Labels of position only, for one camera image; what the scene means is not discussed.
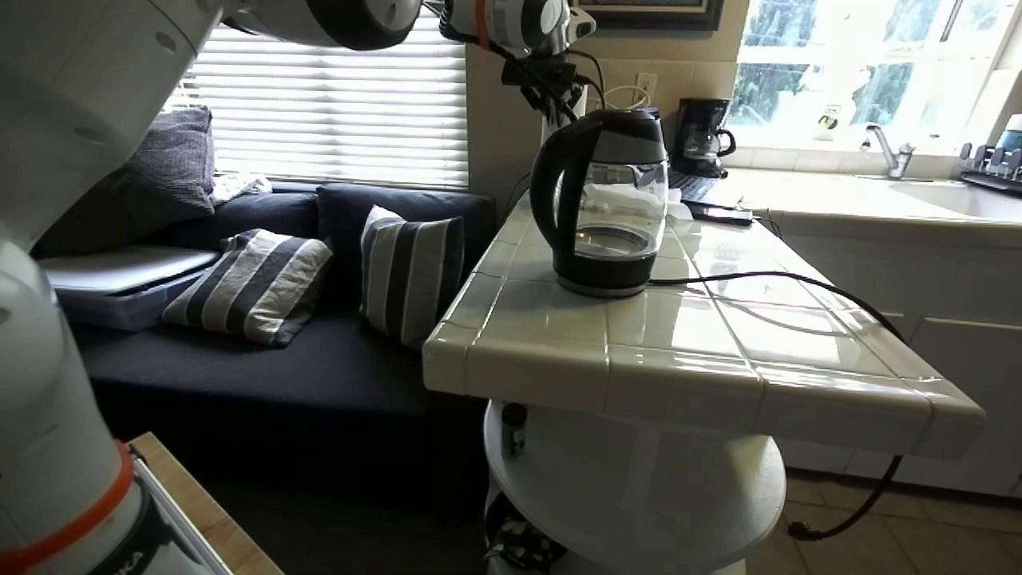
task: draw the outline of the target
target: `kettle handle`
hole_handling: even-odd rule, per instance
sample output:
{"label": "kettle handle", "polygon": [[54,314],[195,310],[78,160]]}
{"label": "kettle handle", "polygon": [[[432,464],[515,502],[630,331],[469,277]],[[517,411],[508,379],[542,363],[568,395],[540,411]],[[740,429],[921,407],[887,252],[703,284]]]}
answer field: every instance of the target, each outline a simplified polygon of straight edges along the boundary
{"label": "kettle handle", "polygon": [[[530,181],[534,221],[553,249],[575,249],[571,229],[575,229],[579,200],[583,200],[583,178],[599,145],[601,124],[604,121],[588,115],[557,131],[553,138],[546,138],[540,160],[534,165],[534,181]],[[558,204],[558,222],[553,222],[553,192],[558,175],[566,175],[564,204]]]}

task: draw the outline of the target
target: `electric kettle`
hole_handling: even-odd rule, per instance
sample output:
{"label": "electric kettle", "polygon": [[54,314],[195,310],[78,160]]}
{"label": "electric kettle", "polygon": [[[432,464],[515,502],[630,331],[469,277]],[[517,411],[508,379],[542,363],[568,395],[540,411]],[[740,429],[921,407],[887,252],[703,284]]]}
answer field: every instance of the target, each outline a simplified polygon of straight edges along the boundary
{"label": "electric kettle", "polygon": [[601,109],[557,131],[536,155],[530,204],[566,286],[639,293],[667,218],[661,117]]}

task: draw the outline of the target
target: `couch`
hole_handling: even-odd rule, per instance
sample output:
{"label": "couch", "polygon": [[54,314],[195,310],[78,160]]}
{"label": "couch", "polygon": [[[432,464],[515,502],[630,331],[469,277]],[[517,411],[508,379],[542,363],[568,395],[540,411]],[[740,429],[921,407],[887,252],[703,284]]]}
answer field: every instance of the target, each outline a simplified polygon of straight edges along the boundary
{"label": "couch", "polygon": [[494,234],[480,194],[274,181],[144,241],[221,249],[267,226],[334,249],[318,310],[290,344],[182,325],[75,323],[98,407],[118,437],[157,430],[197,479],[245,479],[475,514],[487,493],[484,401],[421,385],[416,349],[361,305],[361,226],[382,204],[406,221],[457,218],[466,268]]}

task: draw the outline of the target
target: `window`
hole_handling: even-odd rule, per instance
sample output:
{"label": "window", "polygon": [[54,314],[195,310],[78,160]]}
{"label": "window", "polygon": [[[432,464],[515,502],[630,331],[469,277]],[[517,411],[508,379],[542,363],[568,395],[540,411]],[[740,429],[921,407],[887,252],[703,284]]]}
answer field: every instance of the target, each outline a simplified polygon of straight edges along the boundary
{"label": "window", "polygon": [[213,112],[217,168],[466,188],[466,62],[421,13],[387,51],[213,27],[171,104]]}
{"label": "window", "polygon": [[752,0],[730,124],[959,145],[1019,0]]}

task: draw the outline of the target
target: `coffee maker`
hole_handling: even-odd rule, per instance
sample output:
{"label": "coffee maker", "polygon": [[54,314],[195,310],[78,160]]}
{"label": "coffee maker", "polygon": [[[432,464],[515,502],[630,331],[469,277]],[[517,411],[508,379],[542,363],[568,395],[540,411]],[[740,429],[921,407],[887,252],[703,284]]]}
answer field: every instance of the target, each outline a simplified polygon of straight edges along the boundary
{"label": "coffee maker", "polygon": [[737,140],[723,128],[730,99],[680,99],[679,131],[672,145],[672,178],[726,178],[723,155],[737,149]]}

